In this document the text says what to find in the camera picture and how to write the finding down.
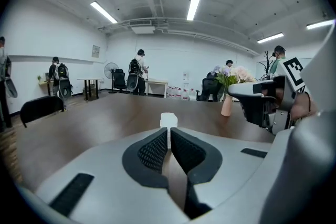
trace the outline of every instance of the green shirt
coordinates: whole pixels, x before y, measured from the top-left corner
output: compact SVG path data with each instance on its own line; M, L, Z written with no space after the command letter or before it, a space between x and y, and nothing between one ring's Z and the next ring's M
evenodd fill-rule
M280 62L281 59L285 59L285 57L275 60L275 62L271 66L271 70L269 71L270 74L275 74L275 72L277 71L278 63Z

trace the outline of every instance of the electric fan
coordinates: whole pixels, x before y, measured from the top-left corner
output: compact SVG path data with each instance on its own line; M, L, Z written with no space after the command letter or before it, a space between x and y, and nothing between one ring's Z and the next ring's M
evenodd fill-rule
M113 90L113 80L114 80L114 76L113 73L116 71L116 69L118 69L119 67L114 63L114 62L110 62L108 63L105 67L104 67L104 74L108 79L112 80L112 90L109 93L116 93L118 91L114 91Z

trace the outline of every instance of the human hand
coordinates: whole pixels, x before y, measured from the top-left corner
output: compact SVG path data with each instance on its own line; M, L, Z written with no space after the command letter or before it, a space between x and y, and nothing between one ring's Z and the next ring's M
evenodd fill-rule
M283 89L276 88L276 106L277 108L280 106L284 93ZM268 91L262 90L262 94L267 96ZM317 107L315 103L311 100L310 102L310 112L309 112L309 97L306 93L298 93L295 99L295 102L290 110L290 115L292 120L297 120L300 118L305 118L307 116L313 115L317 112Z

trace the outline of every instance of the backpack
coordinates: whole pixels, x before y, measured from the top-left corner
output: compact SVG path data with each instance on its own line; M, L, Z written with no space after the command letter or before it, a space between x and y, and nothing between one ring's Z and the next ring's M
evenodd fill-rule
M135 58L130 62L130 66L128 68L128 73L129 74L137 74L137 75L142 74L140 64Z
M69 79L69 71L65 64L59 63L58 65L56 65L54 79Z

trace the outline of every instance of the ceiling light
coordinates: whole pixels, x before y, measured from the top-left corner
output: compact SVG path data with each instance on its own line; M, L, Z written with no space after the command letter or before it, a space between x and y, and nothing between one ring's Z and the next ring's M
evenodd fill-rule
M321 26L332 25L334 23L335 23L335 20L325 20L323 22L307 25L307 29L310 30L310 29L314 29L317 27L321 27Z
M92 2L91 6L94 7L97 11L99 11L102 15L104 15L111 23L113 24L117 23L117 21L110 14L108 14L107 11L97 3L97 1Z
M279 38L279 37L283 37L283 36L284 36L283 33L279 33L279 34L276 34L276 35L273 35L273 36L270 36L270 37L258 40L257 42L258 43L264 43L264 42L267 42L269 40L272 40L272 39L275 39L275 38Z
M191 0L187 20L193 20L200 0Z

